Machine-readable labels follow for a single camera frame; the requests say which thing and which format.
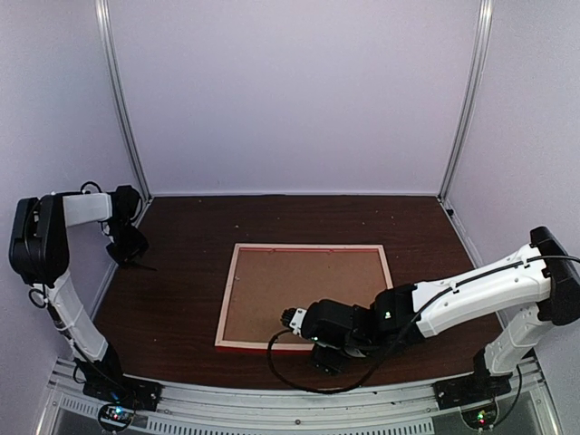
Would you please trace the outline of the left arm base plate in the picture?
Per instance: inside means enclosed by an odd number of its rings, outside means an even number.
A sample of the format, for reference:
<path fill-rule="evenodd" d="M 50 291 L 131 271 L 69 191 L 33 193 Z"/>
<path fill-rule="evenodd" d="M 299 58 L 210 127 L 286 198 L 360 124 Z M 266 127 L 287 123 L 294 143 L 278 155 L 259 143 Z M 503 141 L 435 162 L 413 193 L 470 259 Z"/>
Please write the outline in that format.
<path fill-rule="evenodd" d="M 106 381 L 86 382 L 84 395 L 122 405 L 135 411 L 155 411 L 160 402 L 162 385 L 158 382 L 124 377 L 121 385 Z"/>

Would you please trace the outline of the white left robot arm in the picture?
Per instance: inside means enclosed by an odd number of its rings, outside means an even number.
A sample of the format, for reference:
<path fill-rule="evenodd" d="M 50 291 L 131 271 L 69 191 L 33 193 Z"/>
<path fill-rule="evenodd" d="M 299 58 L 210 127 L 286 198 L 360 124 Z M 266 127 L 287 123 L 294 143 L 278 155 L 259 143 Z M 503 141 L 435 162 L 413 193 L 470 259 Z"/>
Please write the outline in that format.
<path fill-rule="evenodd" d="M 29 287 L 29 299 L 48 312 L 72 349 L 86 382 L 111 402 L 130 395 L 119 357 L 94 325 L 74 288 L 68 230 L 97 223 L 108 238 L 106 251 L 120 267 L 138 267 L 149 248 L 135 227 L 142 199 L 130 185 L 107 192 L 88 181 L 76 192 L 51 193 L 17 202 L 8 259 Z"/>

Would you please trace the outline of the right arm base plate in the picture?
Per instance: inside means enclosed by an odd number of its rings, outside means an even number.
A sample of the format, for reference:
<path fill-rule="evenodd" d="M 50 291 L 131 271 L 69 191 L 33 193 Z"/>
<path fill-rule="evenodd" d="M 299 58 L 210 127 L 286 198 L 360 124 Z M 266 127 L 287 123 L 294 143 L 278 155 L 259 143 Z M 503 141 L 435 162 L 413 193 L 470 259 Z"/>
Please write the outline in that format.
<path fill-rule="evenodd" d="M 509 376 L 480 379 L 470 374 L 435 382 L 432 387 L 441 411 L 490 401 L 511 392 Z"/>

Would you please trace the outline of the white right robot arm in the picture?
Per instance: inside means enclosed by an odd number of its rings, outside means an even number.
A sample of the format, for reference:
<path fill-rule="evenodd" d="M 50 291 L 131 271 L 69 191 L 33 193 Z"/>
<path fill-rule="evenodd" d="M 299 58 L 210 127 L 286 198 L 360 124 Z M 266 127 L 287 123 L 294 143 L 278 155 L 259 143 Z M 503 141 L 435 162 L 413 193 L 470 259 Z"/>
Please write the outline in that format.
<path fill-rule="evenodd" d="M 313 343 L 311 355 L 319 366 L 338 372 L 348 357 L 371 356 L 382 363 L 459 324 L 522 305 L 523 314 L 484 347 L 477 357 L 481 367 L 465 380 L 465 393 L 480 401 L 547 331 L 578 321 L 578 262 L 547 227 L 536 227 L 528 244 L 495 263 L 384 290 L 369 307 L 322 299 L 307 308 L 288 308 L 281 324 Z"/>

